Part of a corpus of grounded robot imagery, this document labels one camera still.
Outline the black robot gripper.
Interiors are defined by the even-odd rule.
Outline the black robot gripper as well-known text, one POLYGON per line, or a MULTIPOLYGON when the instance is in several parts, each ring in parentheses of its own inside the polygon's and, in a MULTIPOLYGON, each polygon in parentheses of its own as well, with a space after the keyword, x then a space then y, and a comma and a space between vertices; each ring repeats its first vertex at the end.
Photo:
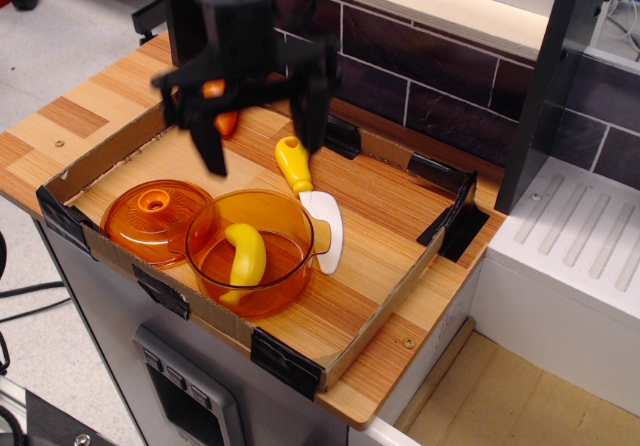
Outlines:
POLYGON ((226 176, 220 133, 209 112, 290 101, 296 137, 310 155, 323 145, 329 102, 340 84, 334 37, 288 44, 273 28, 267 0, 239 8, 203 5, 207 44, 180 69, 152 80, 169 125, 186 126, 208 171, 226 176), (225 93, 205 99, 201 88, 223 79, 225 93))

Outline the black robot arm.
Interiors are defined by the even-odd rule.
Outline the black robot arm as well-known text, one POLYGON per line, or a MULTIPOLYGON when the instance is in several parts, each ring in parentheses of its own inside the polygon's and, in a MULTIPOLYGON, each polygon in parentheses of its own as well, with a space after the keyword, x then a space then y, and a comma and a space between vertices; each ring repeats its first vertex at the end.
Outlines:
POLYGON ((186 65, 153 79, 167 125, 189 131, 207 169, 227 173, 215 119, 288 100, 297 138, 311 154, 323 145, 330 100, 341 84, 331 37, 289 44, 274 29, 275 0, 195 0, 207 43, 186 65))

